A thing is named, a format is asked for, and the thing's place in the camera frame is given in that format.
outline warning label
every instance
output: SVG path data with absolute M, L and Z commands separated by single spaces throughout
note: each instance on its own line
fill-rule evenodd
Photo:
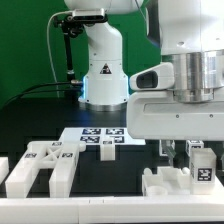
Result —
M 100 72 L 100 74 L 112 74 L 108 64 L 105 64 Z

